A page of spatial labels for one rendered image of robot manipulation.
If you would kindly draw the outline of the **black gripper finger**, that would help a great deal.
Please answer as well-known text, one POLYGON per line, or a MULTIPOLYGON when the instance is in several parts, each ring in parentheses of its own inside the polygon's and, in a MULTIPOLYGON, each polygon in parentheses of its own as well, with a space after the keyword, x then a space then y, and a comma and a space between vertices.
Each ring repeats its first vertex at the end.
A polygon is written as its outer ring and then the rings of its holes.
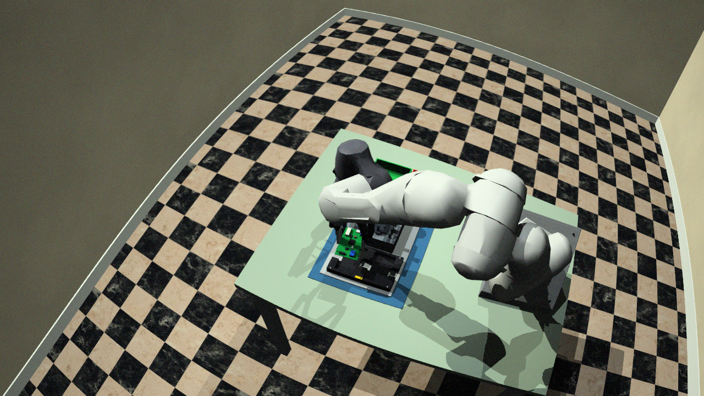
POLYGON ((372 237, 373 237, 373 234, 375 231, 375 224, 368 224, 368 228, 365 223, 357 223, 357 225, 359 226, 359 230, 362 235, 361 251, 363 251, 366 247, 366 242, 367 242, 368 238, 372 239, 372 237))
POLYGON ((330 228, 335 228, 336 230, 336 236, 337 236, 337 245, 339 245, 339 242, 341 241, 342 238, 342 226, 338 227, 337 225, 334 225, 332 223, 329 223, 330 228))

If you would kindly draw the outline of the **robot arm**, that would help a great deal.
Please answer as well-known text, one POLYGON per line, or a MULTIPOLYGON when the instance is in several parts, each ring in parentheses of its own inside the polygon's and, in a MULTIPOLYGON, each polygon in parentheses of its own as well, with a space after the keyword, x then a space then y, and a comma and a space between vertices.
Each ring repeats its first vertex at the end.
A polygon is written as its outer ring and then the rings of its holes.
POLYGON ((487 170, 474 175, 472 184, 432 170, 393 180, 373 161, 368 144, 352 139, 338 146, 335 172, 336 183, 323 187, 318 204, 339 227, 348 222, 443 229, 467 216, 451 262, 468 280, 489 280, 491 295, 501 303, 555 277, 573 257, 565 235, 528 218, 520 222, 527 188, 510 170, 487 170))

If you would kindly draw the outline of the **green circuit board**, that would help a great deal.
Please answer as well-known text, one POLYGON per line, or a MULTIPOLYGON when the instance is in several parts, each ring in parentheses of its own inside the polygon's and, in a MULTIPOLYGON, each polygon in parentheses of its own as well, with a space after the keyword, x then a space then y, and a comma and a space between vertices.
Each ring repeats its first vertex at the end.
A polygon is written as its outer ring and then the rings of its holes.
POLYGON ((337 246, 335 254, 349 259, 358 260, 361 252, 361 232, 345 227, 344 235, 337 246))

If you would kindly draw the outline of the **green open-top bin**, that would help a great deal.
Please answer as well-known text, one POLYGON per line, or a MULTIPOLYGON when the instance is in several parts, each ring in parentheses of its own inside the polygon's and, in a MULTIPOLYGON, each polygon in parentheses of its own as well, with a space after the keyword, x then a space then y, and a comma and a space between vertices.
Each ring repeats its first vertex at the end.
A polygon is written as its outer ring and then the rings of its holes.
POLYGON ((405 174, 412 173, 411 168, 404 167, 402 165, 395 164, 390 161, 385 161, 385 160, 377 158, 375 162, 377 164, 379 164, 381 167, 383 167, 384 169, 386 169, 389 172, 390 177, 392 177, 393 180, 397 179, 399 177, 402 177, 405 174))

